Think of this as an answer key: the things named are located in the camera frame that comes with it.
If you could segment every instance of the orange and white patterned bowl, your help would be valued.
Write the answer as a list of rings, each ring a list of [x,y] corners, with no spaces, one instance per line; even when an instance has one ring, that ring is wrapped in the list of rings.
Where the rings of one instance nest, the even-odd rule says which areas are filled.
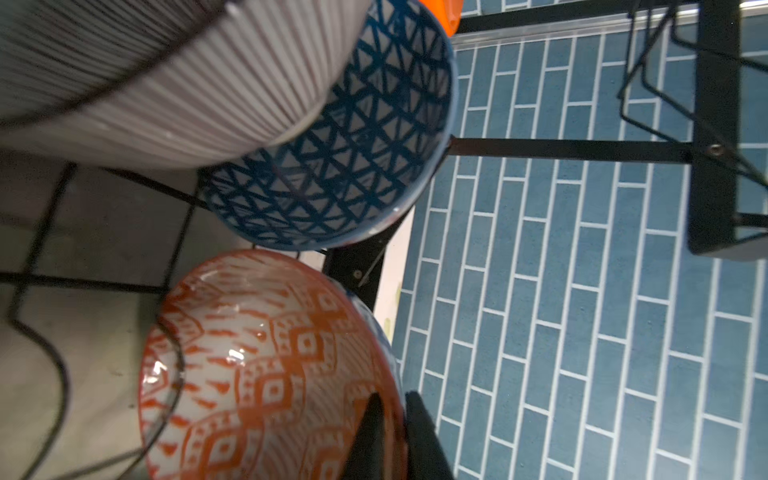
[[[153,480],[337,478],[378,392],[385,478],[406,475],[397,382],[376,335],[324,275],[278,253],[209,260],[167,296],[161,322],[184,351],[184,391],[147,456]],[[148,441],[174,397],[177,358],[153,327],[139,419]]]

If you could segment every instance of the black metal dish rack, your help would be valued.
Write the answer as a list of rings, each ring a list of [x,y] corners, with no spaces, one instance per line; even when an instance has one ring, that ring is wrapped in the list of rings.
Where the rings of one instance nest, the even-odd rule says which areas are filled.
[[[677,34],[677,13],[684,6],[698,4],[697,41],[687,41]],[[477,34],[504,28],[529,27],[531,25],[572,22],[583,18],[607,17],[629,12],[631,38],[627,45],[627,69],[618,97],[621,99],[621,117],[628,123],[648,131],[666,141],[568,141],[568,140],[521,140],[454,138],[445,152],[447,155],[475,155],[485,157],[567,158],[590,161],[652,162],[689,164],[691,166],[690,196],[688,204],[688,246],[695,254],[731,260],[757,260],[768,256],[768,215],[742,214],[737,211],[737,178],[745,177],[768,191],[768,183],[738,151],[738,124],[740,115],[740,69],[754,68],[768,72],[768,66],[740,56],[740,3],[739,0],[582,0],[580,2],[530,8],[495,15],[462,20],[457,34]],[[669,28],[670,40],[696,53],[696,96],[693,111],[675,101],[647,79],[647,59],[665,29]],[[634,56],[631,51],[632,37],[644,33],[642,49]],[[637,121],[627,114],[626,91],[636,78],[643,88],[693,122],[693,141],[679,142],[663,131]],[[207,209],[197,196],[202,184],[198,176],[194,194],[189,195],[165,184],[127,170],[105,171],[166,194],[188,204],[187,213],[178,234],[177,242],[169,259],[161,285],[140,285],[98,280],[85,280],[34,273],[38,259],[51,230],[65,188],[77,172],[77,165],[68,164],[61,173],[48,207],[39,220],[35,237],[20,272],[0,272],[0,283],[15,285],[8,321],[14,329],[40,346],[55,364],[61,383],[59,410],[48,437],[41,444],[35,460],[22,476],[31,478],[45,460],[61,427],[70,398],[67,366],[55,346],[19,319],[19,311],[25,294],[31,286],[49,286],[84,290],[108,290],[126,293],[150,293],[164,296],[170,287],[171,275],[181,250],[181,245],[196,208]],[[354,292],[370,308],[376,300],[382,268],[382,253],[401,224],[402,219],[380,234],[349,247],[327,252],[323,272],[338,280]],[[755,229],[747,238],[737,239],[740,227]],[[361,272],[366,275],[361,279]],[[180,346],[165,331],[176,349],[180,362],[183,357]],[[184,369],[177,379],[184,382]],[[363,418],[356,442],[350,453],[343,478],[381,478],[380,402],[373,396]],[[142,449],[89,465],[76,472],[57,477],[72,480],[97,472],[102,468],[134,458],[124,473],[142,462],[146,452],[162,432],[164,421],[173,406],[161,418],[151,440]],[[450,468],[434,435],[434,426],[418,393],[407,395],[407,434],[409,440],[409,478],[451,478]]]

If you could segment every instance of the ceramic bowl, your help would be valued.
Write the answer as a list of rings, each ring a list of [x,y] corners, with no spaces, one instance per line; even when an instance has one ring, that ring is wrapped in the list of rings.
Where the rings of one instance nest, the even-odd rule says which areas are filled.
[[[384,230],[435,173],[457,81],[450,41],[426,7],[375,0],[320,117],[287,144],[209,169],[210,209],[275,250],[339,247]]]
[[[370,6],[23,3],[2,21],[0,145],[123,168],[210,165],[306,130]]]
[[[385,478],[403,480],[402,393],[388,343],[358,308],[324,275],[279,253],[228,253],[188,274],[161,310],[186,369],[178,406],[147,456],[152,479],[338,478],[378,392]],[[144,441],[176,374],[174,350],[153,328],[140,384]]]

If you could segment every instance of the blue bowl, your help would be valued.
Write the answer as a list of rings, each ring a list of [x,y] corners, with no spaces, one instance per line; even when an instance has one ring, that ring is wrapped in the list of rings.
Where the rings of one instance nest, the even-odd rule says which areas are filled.
[[[374,0],[322,113],[291,142],[207,170],[210,209],[276,250],[364,240],[418,199],[458,103],[451,43],[419,2]]]

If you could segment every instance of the orange plastic object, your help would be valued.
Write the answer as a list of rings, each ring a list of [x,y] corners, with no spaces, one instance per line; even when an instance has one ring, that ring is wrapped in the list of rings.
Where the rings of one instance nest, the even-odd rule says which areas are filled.
[[[458,28],[458,21],[462,19],[464,0],[422,0],[422,3],[437,17],[445,33],[452,37]]]

